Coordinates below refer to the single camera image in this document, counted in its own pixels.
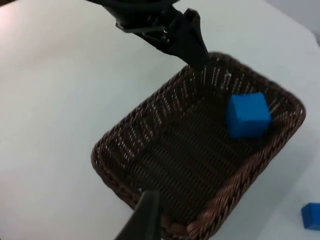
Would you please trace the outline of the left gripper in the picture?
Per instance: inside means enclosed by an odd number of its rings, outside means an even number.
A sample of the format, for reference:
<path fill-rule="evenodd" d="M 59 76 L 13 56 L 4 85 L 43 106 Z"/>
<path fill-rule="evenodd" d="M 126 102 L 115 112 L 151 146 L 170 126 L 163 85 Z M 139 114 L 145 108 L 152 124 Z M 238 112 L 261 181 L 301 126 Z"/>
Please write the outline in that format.
<path fill-rule="evenodd" d="M 175 0 L 92 0 L 106 9 L 124 33 L 134 34 L 157 50 L 201 70 L 208 50 L 201 32 L 199 13 L 176 10 Z"/>

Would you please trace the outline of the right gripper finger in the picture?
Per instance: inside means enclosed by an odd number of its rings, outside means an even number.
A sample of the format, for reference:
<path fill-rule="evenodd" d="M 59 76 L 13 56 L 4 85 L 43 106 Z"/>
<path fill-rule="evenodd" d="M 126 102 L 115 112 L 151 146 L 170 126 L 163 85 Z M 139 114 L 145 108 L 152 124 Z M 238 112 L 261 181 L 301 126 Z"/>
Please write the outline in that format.
<path fill-rule="evenodd" d="M 160 240 L 161 205 L 158 191 L 145 191 L 116 240 Z"/>

